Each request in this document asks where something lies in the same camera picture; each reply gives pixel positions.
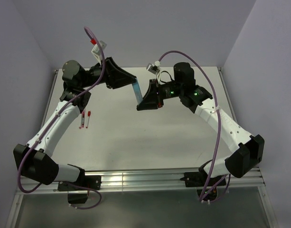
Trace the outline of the dark red pen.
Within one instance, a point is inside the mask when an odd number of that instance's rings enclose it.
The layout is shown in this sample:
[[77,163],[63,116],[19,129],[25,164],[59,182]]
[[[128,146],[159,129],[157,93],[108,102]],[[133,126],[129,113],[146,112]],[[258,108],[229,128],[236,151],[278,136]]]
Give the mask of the dark red pen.
[[84,128],[84,125],[85,125],[85,111],[83,111],[81,115],[81,128]]

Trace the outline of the light blue highlighter pen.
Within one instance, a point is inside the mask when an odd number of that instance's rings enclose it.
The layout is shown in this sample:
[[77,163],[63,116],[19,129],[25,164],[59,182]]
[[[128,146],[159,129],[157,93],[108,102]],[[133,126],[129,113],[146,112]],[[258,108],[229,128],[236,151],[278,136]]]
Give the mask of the light blue highlighter pen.
[[140,85],[139,85],[139,82],[137,79],[136,79],[136,82],[134,82],[132,84],[132,88],[133,88],[133,91],[134,91],[134,94],[135,94],[135,97],[137,100],[137,104],[140,104],[143,100],[143,96],[142,96]]

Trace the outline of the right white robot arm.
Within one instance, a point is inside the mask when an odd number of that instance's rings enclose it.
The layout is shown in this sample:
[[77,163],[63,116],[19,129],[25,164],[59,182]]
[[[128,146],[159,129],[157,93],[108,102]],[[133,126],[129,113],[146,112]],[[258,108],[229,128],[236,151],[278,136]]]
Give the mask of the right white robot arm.
[[137,105],[137,110],[159,109],[163,107],[164,100],[178,97],[186,108],[201,117],[217,132],[231,152],[230,156],[204,165],[203,171],[199,173],[199,181],[202,184],[209,185],[215,177],[227,174],[241,178],[261,162],[264,148],[263,137],[259,134],[253,136],[244,130],[216,105],[213,96],[205,88],[196,84],[194,69],[189,63],[175,64],[174,78],[163,83],[159,81],[162,72],[159,64],[156,62],[147,66],[147,70],[156,78],[150,80],[149,88]]

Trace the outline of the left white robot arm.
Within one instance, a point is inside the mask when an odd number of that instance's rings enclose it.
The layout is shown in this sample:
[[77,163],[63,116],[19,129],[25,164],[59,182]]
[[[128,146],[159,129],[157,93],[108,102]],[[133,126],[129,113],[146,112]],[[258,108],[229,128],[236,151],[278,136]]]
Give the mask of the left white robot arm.
[[117,89],[136,83],[136,76],[116,65],[111,57],[85,70],[77,61],[69,60],[62,68],[63,93],[53,114],[26,144],[14,148],[19,177],[27,177],[41,184],[68,181],[75,190],[86,184],[84,170],[73,165],[60,165],[52,160],[59,140],[71,123],[83,112],[90,99],[89,88],[105,83]]

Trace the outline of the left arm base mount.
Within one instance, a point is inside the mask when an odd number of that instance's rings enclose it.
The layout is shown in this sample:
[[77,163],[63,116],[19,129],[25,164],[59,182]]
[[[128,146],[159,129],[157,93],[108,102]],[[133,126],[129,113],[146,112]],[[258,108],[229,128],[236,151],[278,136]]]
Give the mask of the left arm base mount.
[[94,207],[98,206],[102,201],[102,195],[98,191],[101,187],[102,177],[100,175],[85,176],[82,180],[76,182],[59,182],[57,191],[67,192],[67,201],[70,206],[85,204],[88,200],[90,192],[98,194],[98,202]]

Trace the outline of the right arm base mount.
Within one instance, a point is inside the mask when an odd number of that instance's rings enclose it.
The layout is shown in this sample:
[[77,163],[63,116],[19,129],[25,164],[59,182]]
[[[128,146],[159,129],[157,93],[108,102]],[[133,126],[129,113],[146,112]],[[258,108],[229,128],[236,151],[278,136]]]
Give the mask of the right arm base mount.
[[[208,192],[208,190],[218,182],[217,186],[225,186],[226,185],[226,180],[222,179],[223,176],[217,176],[215,178],[211,178],[209,180],[208,183],[208,187],[205,190],[206,194]],[[187,188],[192,188],[192,187],[196,187],[199,188],[197,189],[197,194],[200,197],[202,189],[204,187],[204,184],[207,180],[207,175],[205,173],[203,173],[202,171],[197,171],[197,172],[185,172],[184,176],[182,178],[180,178],[181,181],[184,181],[185,183],[185,187]],[[205,197],[204,197],[204,201],[212,201],[212,200],[216,200],[218,193],[217,193],[217,186],[211,190]]]

